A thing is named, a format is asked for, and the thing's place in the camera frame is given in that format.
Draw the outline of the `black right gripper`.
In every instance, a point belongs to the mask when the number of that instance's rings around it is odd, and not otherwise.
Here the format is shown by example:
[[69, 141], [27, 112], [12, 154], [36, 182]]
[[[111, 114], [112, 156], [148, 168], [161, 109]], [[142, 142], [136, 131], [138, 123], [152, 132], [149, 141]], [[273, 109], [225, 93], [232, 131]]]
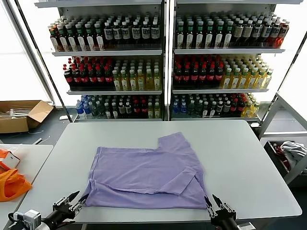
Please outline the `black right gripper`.
[[204, 196], [205, 202], [207, 204], [207, 209], [209, 216], [211, 218], [211, 224], [218, 227], [236, 227], [236, 212], [231, 208], [226, 202], [223, 202], [219, 197], [213, 194], [213, 199], [220, 209], [225, 209], [226, 211], [216, 211], [214, 212], [213, 206], [209, 198]]

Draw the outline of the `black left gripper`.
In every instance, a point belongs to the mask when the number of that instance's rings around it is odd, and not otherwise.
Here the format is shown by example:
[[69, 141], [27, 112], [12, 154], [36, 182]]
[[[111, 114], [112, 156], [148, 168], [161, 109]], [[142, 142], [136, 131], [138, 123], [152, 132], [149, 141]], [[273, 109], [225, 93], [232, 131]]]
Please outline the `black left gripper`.
[[71, 193], [67, 197], [63, 197], [53, 204], [53, 211], [47, 217], [43, 218], [43, 222], [47, 225], [60, 225], [66, 219], [74, 219], [83, 207], [86, 198], [80, 198], [73, 206], [70, 204], [80, 191]]

